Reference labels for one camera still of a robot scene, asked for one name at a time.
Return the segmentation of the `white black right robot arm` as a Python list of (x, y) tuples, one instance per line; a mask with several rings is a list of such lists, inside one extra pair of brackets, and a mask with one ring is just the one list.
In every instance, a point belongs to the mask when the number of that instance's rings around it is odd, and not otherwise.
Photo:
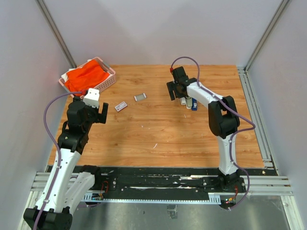
[(189, 78), (183, 67), (170, 68), (173, 81), (167, 88), (171, 100), (193, 98), (208, 109), (209, 128), (216, 136), (219, 148), (219, 174), (213, 187), (224, 192), (245, 192), (244, 179), (236, 164), (235, 141), (240, 125), (236, 104), (231, 96), (223, 97), (204, 87), (196, 78)]

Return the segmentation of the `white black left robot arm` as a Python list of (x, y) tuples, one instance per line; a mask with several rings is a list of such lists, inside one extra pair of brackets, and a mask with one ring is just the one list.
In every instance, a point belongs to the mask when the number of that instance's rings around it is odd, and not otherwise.
[(67, 110), (67, 121), (56, 141), (54, 166), (42, 195), (33, 208), (26, 208), (24, 220), (33, 230), (68, 230), (73, 214), (89, 189), (101, 188), (100, 168), (85, 165), (72, 185), (72, 172), (89, 140), (94, 123), (106, 122), (108, 104), (99, 106), (98, 97), (74, 97)]

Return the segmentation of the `grey white stapler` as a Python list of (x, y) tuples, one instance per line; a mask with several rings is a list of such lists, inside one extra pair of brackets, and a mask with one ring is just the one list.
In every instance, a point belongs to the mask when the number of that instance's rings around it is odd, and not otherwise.
[(186, 97), (185, 100), (186, 100), (186, 108), (191, 109), (193, 106), (192, 98)]

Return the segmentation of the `orange cloth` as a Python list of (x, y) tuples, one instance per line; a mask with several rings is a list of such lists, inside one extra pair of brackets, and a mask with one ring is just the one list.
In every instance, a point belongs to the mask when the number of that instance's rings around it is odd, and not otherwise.
[(70, 92), (77, 92), (94, 88), (109, 77), (109, 73), (104, 71), (100, 64), (92, 59), (83, 67), (70, 70), (66, 73), (65, 87)]

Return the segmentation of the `pink plastic basket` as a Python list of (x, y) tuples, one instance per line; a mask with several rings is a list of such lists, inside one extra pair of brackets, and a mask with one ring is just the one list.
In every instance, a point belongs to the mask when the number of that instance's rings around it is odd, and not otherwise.
[[(113, 85), (114, 83), (116, 83), (116, 72), (106, 62), (104, 62), (101, 58), (94, 57), (93, 59), (96, 60), (100, 64), (100, 66), (103, 68), (104, 71), (106, 71), (110, 74), (109, 77), (106, 80), (104, 80), (102, 83), (100, 83), (100, 84), (98, 84), (94, 87), (94, 89), (98, 89), (100, 92), (102, 92), (102, 91), (106, 90), (108, 87), (110, 87), (111, 85)], [(85, 62), (84, 64), (82, 64), (82, 65), (80, 65), (76, 68), (83, 67), (87, 62)], [(65, 72), (64, 74), (62, 74), (60, 76), (59, 83), (67, 92), (70, 92), (64, 85), (65, 80), (67, 79), (67, 75), (66, 75), (67, 72)]]

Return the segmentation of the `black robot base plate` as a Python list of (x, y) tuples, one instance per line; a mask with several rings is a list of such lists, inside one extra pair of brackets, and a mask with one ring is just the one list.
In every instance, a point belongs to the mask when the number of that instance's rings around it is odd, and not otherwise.
[(250, 178), (244, 179), (245, 192), (226, 192), (213, 187), (217, 169), (146, 168), (146, 167), (93, 167), (75, 166), (73, 173), (93, 171), (98, 181), (91, 188), (103, 198), (117, 199), (170, 199), (202, 200), (210, 193), (245, 194), (250, 188)]

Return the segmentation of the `left aluminium frame post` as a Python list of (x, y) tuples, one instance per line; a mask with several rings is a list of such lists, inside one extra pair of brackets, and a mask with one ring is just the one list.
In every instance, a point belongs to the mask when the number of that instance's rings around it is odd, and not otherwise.
[(66, 60), (68, 61), (69, 65), (72, 68), (76, 68), (77, 65), (76, 65), (76, 63), (75, 63), (75, 61), (74, 61), (74, 59), (73, 59), (73, 57), (72, 57), (72, 55), (71, 55), (71, 53), (70, 53), (70, 51), (67, 47), (67, 45), (66, 45), (66, 43), (65, 43), (65, 41), (64, 41), (64, 39), (63, 39), (59, 29), (58, 29), (58, 27), (57, 27), (52, 15), (51, 15), (49, 9), (48, 9), (45, 1), (44, 0), (35, 0), (35, 2), (38, 5), (40, 11), (42, 12), (47, 24), (49, 25), (49, 27), (50, 27), (55, 39), (57, 40), (57, 42), (58, 42)]

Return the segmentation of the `aluminium frame post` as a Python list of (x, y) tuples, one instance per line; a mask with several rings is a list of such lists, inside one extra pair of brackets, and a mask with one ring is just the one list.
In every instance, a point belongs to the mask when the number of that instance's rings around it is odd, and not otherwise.
[(76, 65), (76, 63), (75, 63), (75, 61), (74, 61), (74, 59), (73, 59), (73, 57), (72, 57), (72, 55), (71, 55), (71, 53), (70, 53), (70, 51), (67, 47), (67, 45), (66, 45), (66, 43), (65, 43), (65, 41), (64, 41), (64, 39), (63, 39), (59, 29), (58, 29), (58, 27), (57, 27), (52, 15), (51, 15), (49, 9), (48, 9), (45, 1), (44, 0), (35, 0), (35, 2), (38, 5), (40, 11), (42, 12), (47, 24), (49, 25), (49, 27), (50, 27), (55, 39), (57, 40), (57, 42), (58, 42), (66, 60), (68, 61), (69, 65), (72, 68), (76, 68), (77, 65)]
[(244, 72), (247, 73), (250, 70), (256, 58), (258, 57), (259, 53), (261, 52), (262, 48), (266, 44), (267, 40), (269, 39), (270, 35), (272, 34), (273, 30), (275, 29), (276, 25), (278, 24), (279, 20), (282, 18), (282, 15), (285, 13), (286, 9), (291, 4), (291, 2), (292, 2), (291, 0), (282, 0), (280, 2), (270, 22), (266, 26), (260, 40), (256, 44), (250, 58), (248, 59), (244, 67)]

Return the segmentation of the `right aluminium frame post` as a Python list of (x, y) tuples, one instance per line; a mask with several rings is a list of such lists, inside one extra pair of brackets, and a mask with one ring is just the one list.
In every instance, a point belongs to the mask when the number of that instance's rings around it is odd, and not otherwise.
[(244, 67), (244, 72), (247, 73), (250, 70), (256, 58), (258, 57), (259, 53), (261, 52), (262, 48), (266, 44), (267, 40), (269, 39), (270, 35), (272, 34), (273, 30), (275, 29), (276, 25), (278, 24), (279, 20), (282, 18), (282, 15), (285, 13), (286, 9), (291, 4), (291, 2), (292, 2), (291, 0), (282, 0), (280, 2), (270, 22), (266, 26), (260, 40), (256, 44), (250, 58), (248, 59)]

